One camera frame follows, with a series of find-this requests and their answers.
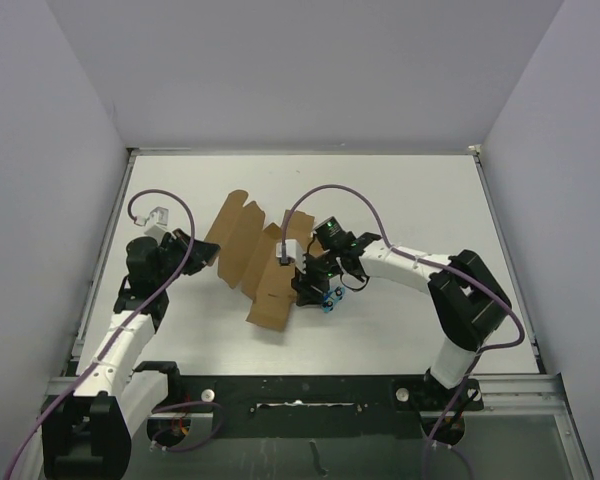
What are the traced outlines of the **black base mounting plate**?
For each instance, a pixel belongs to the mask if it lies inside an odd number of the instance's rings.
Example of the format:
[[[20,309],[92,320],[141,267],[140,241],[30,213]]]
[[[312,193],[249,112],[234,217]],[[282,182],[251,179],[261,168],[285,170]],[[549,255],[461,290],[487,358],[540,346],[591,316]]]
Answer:
[[[461,392],[416,375],[238,375],[183,377],[174,413],[151,417],[145,431],[164,446],[211,434],[217,439],[335,439],[386,435],[459,441],[466,412],[483,410],[479,383]]]

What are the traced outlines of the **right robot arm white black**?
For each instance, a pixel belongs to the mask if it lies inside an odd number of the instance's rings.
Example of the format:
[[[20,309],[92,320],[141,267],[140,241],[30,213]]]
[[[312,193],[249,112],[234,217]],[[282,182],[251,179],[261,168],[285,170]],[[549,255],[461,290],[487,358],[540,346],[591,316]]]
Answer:
[[[445,340],[429,369],[432,378],[424,394],[439,409],[457,401],[462,378],[511,307],[481,257],[471,250],[444,256],[391,247],[377,233],[355,236],[333,217],[314,229],[311,240],[319,243],[321,254],[311,254],[309,246],[295,239],[276,247],[279,262],[295,267],[291,286],[296,304],[332,310],[342,294],[331,284],[345,274],[363,283],[388,280],[428,295]]]

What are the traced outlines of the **blue toy car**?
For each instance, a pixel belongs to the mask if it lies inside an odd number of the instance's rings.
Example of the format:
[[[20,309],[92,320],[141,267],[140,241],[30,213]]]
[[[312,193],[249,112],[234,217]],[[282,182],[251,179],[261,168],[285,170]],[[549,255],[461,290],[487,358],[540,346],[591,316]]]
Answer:
[[[337,286],[329,290],[323,297],[321,308],[325,313],[334,310],[334,307],[344,298],[346,289],[343,286]]]

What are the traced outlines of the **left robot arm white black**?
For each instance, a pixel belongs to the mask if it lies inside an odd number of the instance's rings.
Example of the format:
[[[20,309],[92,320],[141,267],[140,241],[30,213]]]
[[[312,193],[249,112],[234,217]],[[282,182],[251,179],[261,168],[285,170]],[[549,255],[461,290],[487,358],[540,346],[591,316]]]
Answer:
[[[43,470],[49,479],[120,479],[132,440],[154,408],[170,411],[185,397],[174,361],[142,361],[169,305],[166,288],[211,264],[219,245],[180,229],[160,230],[126,246],[127,274],[91,364],[42,422]]]

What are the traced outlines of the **brown cardboard box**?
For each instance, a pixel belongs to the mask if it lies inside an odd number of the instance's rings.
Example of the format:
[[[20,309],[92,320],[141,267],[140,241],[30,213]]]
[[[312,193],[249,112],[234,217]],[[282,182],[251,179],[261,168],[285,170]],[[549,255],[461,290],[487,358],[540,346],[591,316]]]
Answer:
[[[248,197],[245,190],[230,192],[204,241],[220,246],[214,258],[218,277],[252,301],[246,321],[282,332],[297,294],[291,287],[295,269],[278,263],[276,248],[283,239],[306,248],[314,218],[302,211],[287,213],[290,220],[283,233],[278,224],[265,222],[265,212]]]

